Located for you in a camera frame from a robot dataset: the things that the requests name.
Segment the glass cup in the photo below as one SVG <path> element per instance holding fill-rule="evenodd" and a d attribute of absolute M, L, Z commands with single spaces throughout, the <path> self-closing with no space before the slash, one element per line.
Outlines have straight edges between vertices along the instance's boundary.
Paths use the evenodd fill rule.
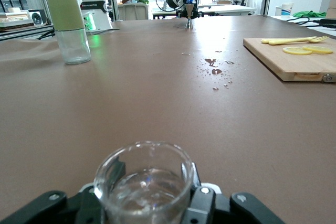
<path fill-rule="evenodd" d="M 91 60 L 91 53 L 84 28 L 55 31 L 59 49 L 65 64 L 75 65 Z"/>
<path fill-rule="evenodd" d="M 179 224 L 190 203 L 193 174 L 180 147 L 137 142 L 99 166 L 94 193 L 112 224 Z"/>

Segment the water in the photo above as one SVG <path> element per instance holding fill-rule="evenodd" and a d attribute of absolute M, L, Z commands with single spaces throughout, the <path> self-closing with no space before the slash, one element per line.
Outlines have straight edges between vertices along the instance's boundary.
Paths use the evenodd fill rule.
<path fill-rule="evenodd" d="M 188 191 L 177 199 L 184 187 L 184 181 L 168 170 L 145 169 L 131 174 L 111 192 L 109 218 L 112 224 L 178 224 L 190 197 Z"/>
<path fill-rule="evenodd" d="M 219 74 L 219 73 L 221 73 L 222 71 L 220 70 L 220 69 L 218 69 L 218 68 L 214 68 L 213 70 L 212 70 L 212 74 Z"/>
<path fill-rule="evenodd" d="M 214 63 L 216 62 L 216 59 L 205 59 L 206 62 L 209 63 L 209 66 L 212 66 L 212 67 L 217 67 L 214 65 Z"/>

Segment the jigger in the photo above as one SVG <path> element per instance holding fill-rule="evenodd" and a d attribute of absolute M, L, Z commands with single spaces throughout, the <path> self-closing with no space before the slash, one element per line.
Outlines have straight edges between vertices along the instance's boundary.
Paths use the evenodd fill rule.
<path fill-rule="evenodd" d="M 193 11 L 195 4 L 185 4 L 185 8 L 187 10 L 187 15 L 188 15 L 188 21 L 187 21 L 187 25 L 185 26 L 185 28 L 188 29 L 192 29 L 193 28 L 193 23 L 191 21 L 191 12 Z"/>

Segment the desk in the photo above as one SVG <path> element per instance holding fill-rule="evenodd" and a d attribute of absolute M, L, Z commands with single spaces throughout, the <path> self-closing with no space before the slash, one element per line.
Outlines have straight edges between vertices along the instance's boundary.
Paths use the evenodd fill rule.
<path fill-rule="evenodd" d="M 200 12 L 204 12 L 208 16 L 216 16 L 219 14 L 221 16 L 241 16 L 248 15 L 250 12 L 254 12 L 256 9 L 252 7 L 240 6 L 240 5 L 201 5 L 198 7 Z M 153 12 L 153 19 L 160 19 L 160 17 L 165 18 L 166 16 L 176 16 L 176 12 Z"/>
<path fill-rule="evenodd" d="M 198 9 L 200 12 L 204 12 L 205 15 L 216 16 L 241 16 L 248 15 L 250 12 L 254 12 L 256 9 L 241 5 L 217 5 L 212 7 L 203 7 Z"/>
<path fill-rule="evenodd" d="M 293 17 L 293 16 L 289 16 L 289 17 L 272 16 L 272 18 L 276 18 L 276 19 L 283 20 L 283 21 L 287 21 L 289 19 L 296 19 L 296 17 Z M 310 21 L 320 20 L 320 19 L 323 19 L 323 18 L 309 18 Z M 297 22 L 305 22 L 307 20 L 308 20 L 307 18 L 300 18 L 300 19 L 291 20 L 291 21 L 288 21 L 288 22 L 297 23 Z M 318 23 L 308 22 L 306 24 L 303 24 L 302 26 L 314 26 L 314 25 L 318 25 Z M 329 34 L 329 35 L 332 35 L 332 36 L 336 36 L 336 30 L 333 29 L 333 28 L 316 26 L 316 27 L 309 27 L 309 29 L 320 31 L 321 33 L 324 33 L 324 34 Z"/>
<path fill-rule="evenodd" d="M 54 40 L 0 44 L 0 218 L 49 190 L 71 197 L 112 151 L 160 140 L 226 196 L 250 192 L 288 224 L 335 222 L 335 85 L 282 82 L 243 46 L 322 33 L 259 15 L 193 23 L 116 22 L 76 66 Z"/>

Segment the white cup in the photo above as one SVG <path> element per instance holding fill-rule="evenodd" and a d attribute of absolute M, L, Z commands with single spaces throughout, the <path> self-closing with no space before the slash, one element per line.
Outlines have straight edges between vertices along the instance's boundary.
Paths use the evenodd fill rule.
<path fill-rule="evenodd" d="M 281 6 L 275 7 L 275 16 L 281 16 Z"/>
<path fill-rule="evenodd" d="M 282 16 L 289 16 L 292 12 L 293 3 L 283 3 L 281 6 L 281 15 Z"/>

